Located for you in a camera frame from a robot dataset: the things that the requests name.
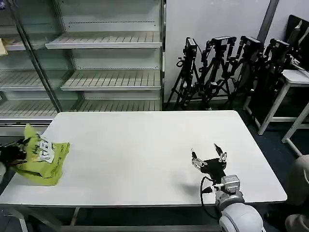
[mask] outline white side table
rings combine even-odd
[[[296,152],[298,156],[302,156],[303,154],[300,152],[300,150],[294,145],[294,143],[291,141],[292,135],[295,133],[297,129],[308,129],[309,124],[303,124],[305,118],[309,115],[309,103],[304,108],[304,110],[301,112],[301,114],[298,116],[292,127],[289,129],[289,131],[285,134],[285,136],[282,139],[283,143],[287,143],[290,145],[290,147],[293,149],[293,151]]]
[[[276,111],[278,110],[282,100],[286,96],[290,87],[309,87],[309,74],[306,75],[304,72],[299,71],[299,70],[284,70],[282,74],[285,77],[285,84],[282,87],[280,93],[278,94],[269,113],[267,114],[262,124],[260,124],[257,121],[257,119],[255,120],[259,128],[259,131],[258,131],[259,135],[262,135],[265,132],[267,126],[271,122],[294,122],[297,119],[297,117],[274,117],[274,115]],[[248,113],[251,115],[252,112],[249,108],[249,103],[250,103],[250,99],[246,101],[244,105],[244,110],[248,111]]]

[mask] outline black tripod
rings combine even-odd
[[[192,96],[194,95],[192,89],[192,80],[193,80],[193,73],[195,73],[195,76],[198,78],[197,68],[195,66],[195,59],[197,57],[197,44],[195,41],[189,37],[186,38],[186,45],[183,50],[184,57],[179,58],[179,61],[177,62],[177,67],[181,67],[181,71],[178,75],[178,78],[175,82],[174,87],[171,90],[169,100],[166,103],[165,109],[170,103],[170,100],[172,99],[172,96],[174,93],[177,94],[177,100],[175,104],[175,109],[180,107],[182,109],[185,109],[188,103],[190,102]]]
[[[264,46],[263,44],[247,36],[240,38],[239,47],[235,57],[230,59],[232,65],[231,75],[234,75],[236,70],[242,64],[238,79],[234,82],[234,91],[231,94],[230,99],[222,106],[229,104],[232,107],[233,101],[239,93],[246,93],[246,97],[250,94],[253,89],[254,81],[257,77],[257,73],[260,70],[263,60]]]
[[[233,75],[228,71],[230,65],[230,58],[233,52],[233,48],[235,45],[236,37],[219,37],[214,38],[211,41],[206,43],[206,49],[202,54],[202,62],[203,66],[199,69],[201,72],[201,77],[196,83],[197,92],[199,96],[202,98],[202,104],[205,109],[209,109],[209,102],[213,97],[221,97],[227,96],[228,99],[231,97],[231,92],[228,85],[228,80]],[[227,50],[227,45],[229,45],[226,62],[224,61],[224,52]],[[211,51],[211,48],[214,47],[215,56],[212,58],[209,66],[208,66],[208,55]],[[218,69],[222,66],[222,79],[215,81]],[[211,74],[207,82],[205,83],[205,78],[209,71],[211,70]],[[218,95],[219,91],[222,90],[224,95]]]
[[[263,55],[263,65],[258,74],[258,83],[252,93],[251,109],[260,102],[275,99],[282,87],[281,73],[291,63],[290,45],[271,39]]]

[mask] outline green plastic bag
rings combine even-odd
[[[24,136],[25,139],[30,138],[26,148],[27,162],[17,165],[15,167],[16,172],[23,177],[44,186],[56,185],[62,176],[62,164],[69,152],[70,144],[52,143],[51,147],[54,151],[54,159],[52,163],[48,163],[41,160],[39,155],[42,149],[38,144],[44,139],[38,135],[29,124],[26,125]]]

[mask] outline metal table frame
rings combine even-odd
[[[288,90],[290,87],[309,87],[309,82],[308,84],[298,84],[298,83],[292,83],[289,81],[288,78],[285,77],[285,83],[284,86],[282,87],[280,93],[278,94],[274,104],[272,105],[269,113],[267,114],[266,118],[264,119],[263,123],[261,124],[257,119],[255,119],[255,123],[257,127],[259,128],[258,134],[262,135],[265,130],[267,129],[268,125],[271,122],[294,122],[296,121],[297,117],[274,117],[275,113],[277,112],[279,106],[281,105],[284,97],[286,96]],[[249,108],[251,98],[248,97],[243,109],[246,110],[250,115],[252,115],[252,111]]]
[[[220,232],[219,224],[207,225],[168,225],[168,226],[76,226],[76,220],[80,208],[76,207],[69,226],[62,225],[53,215],[47,213],[44,208],[31,209],[26,206],[10,207],[7,211],[19,219],[22,232],[29,232],[26,220],[32,216],[44,223],[56,232]]]
[[[291,141],[292,135],[295,133],[297,129],[309,129],[309,124],[304,124],[305,118],[309,115],[309,103],[304,108],[304,110],[301,112],[301,114],[298,116],[292,127],[289,129],[289,131],[285,134],[285,136],[282,139],[283,143],[287,143],[291,149],[296,152],[298,156],[302,156],[303,154],[300,152],[300,150],[294,145],[294,143]]]

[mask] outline white table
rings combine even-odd
[[[309,87],[309,76],[299,70],[284,70],[282,74],[285,77],[285,83],[280,93],[278,94],[274,104],[272,105],[269,113],[267,114],[262,124],[255,120],[259,128],[259,135],[262,135],[265,132],[266,128],[271,122],[294,122],[297,119],[297,117],[274,117],[274,115],[290,87]],[[252,113],[249,108],[249,103],[250,98],[248,98],[248,100],[246,101],[244,109],[247,110],[251,115]]]
[[[10,206],[200,205],[203,174],[191,148],[204,160],[227,155],[247,203],[283,202],[286,194],[235,111],[60,113],[43,134],[70,142],[63,176],[53,187],[15,175],[0,196]],[[204,196],[214,205],[213,194]]]

